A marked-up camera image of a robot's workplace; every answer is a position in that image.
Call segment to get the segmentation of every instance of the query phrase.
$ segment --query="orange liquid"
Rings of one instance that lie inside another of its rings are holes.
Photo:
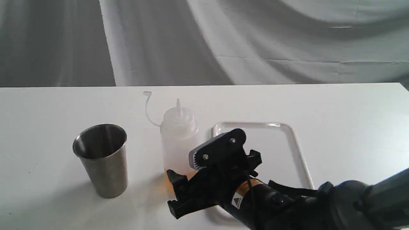
[[[175,197],[175,192],[174,192],[174,190],[173,190],[173,186],[172,186],[171,182],[169,181],[168,175],[166,174],[166,170],[167,170],[167,169],[165,169],[165,187],[166,187],[166,192],[168,193],[168,198],[169,198],[170,200],[175,200],[175,199],[176,199],[176,197]],[[188,174],[186,175],[186,176],[187,176],[187,179],[190,180],[196,173],[197,173],[197,171],[193,171],[193,172],[191,172],[191,173],[188,173]]]

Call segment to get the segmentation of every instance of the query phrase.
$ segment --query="white tabletop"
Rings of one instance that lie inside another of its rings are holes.
[[[0,88],[0,228],[244,228],[212,211],[178,221],[170,214],[160,133],[145,117],[144,90],[153,92],[148,110],[156,122],[181,98],[203,140],[222,120],[290,125],[315,187],[376,183],[409,167],[409,92],[398,83]],[[114,199],[95,194],[71,149],[82,130],[102,123],[128,134],[129,186]]]

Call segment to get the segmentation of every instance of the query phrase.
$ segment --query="transparent tray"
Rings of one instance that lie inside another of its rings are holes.
[[[240,128],[246,132],[244,150],[261,153],[263,163],[256,168],[258,179],[314,189],[304,156],[289,125],[282,123],[218,122],[213,126],[212,137]],[[237,225],[237,221],[222,208],[209,209],[209,219],[217,224]]]

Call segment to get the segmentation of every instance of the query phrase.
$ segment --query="metal cup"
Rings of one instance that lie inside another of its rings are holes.
[[[126,132],[114,124],[84,130],[72,149],[87,170],[98,195],[114,198],[128,186],[125,154]]]

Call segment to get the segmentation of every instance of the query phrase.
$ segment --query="gray fabric backdrop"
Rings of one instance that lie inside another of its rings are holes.
[[[0,1],[0,86],[409,78],[406,0]]]

